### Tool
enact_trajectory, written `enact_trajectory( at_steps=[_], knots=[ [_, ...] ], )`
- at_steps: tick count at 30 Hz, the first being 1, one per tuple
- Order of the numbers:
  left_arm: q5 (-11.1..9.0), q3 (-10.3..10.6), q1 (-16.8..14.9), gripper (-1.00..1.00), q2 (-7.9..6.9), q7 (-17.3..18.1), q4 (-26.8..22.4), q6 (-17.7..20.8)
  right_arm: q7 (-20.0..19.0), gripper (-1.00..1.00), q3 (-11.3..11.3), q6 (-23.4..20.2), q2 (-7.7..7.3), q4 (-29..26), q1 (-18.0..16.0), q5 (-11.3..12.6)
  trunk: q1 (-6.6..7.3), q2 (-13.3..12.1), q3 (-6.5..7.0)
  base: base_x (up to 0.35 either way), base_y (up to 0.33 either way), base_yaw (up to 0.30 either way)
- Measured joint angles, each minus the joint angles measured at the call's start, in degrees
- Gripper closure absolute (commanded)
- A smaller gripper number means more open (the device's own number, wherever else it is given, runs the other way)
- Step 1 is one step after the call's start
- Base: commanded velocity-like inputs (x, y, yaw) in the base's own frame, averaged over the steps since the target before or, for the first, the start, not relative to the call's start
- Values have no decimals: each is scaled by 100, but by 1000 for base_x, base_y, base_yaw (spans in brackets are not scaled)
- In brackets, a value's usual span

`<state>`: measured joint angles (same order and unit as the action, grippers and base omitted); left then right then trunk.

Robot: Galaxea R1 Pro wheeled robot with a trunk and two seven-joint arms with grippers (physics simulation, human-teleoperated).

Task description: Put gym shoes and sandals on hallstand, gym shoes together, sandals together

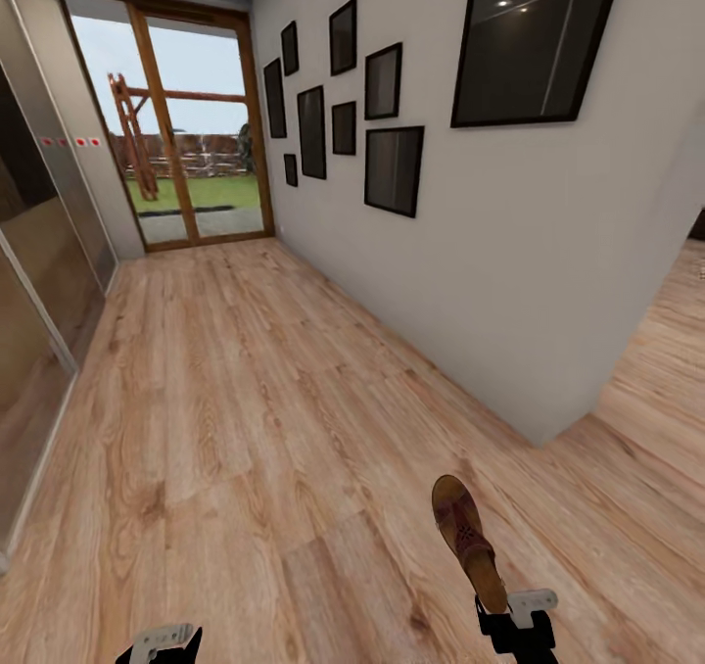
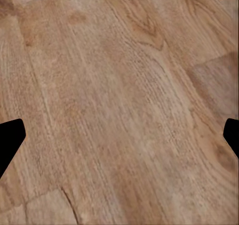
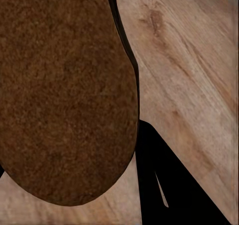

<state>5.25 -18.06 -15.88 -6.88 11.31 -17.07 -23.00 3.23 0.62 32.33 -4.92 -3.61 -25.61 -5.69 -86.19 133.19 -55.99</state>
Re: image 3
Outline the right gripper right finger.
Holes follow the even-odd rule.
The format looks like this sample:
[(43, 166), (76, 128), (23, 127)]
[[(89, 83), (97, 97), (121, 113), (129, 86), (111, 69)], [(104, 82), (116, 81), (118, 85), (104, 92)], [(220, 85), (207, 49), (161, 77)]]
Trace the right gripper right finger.
[(135, 156), (142, 225), (231, 225), (156, 129), (142, 120)]

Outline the sandal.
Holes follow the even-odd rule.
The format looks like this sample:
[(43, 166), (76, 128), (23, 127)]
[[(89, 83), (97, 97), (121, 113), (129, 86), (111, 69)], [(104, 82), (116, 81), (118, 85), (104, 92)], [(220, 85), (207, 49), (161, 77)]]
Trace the sandal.
[(95, 200), (132, 160), (139, 115), (117, 0), (0, 0), (0, 165), (20, 187)]

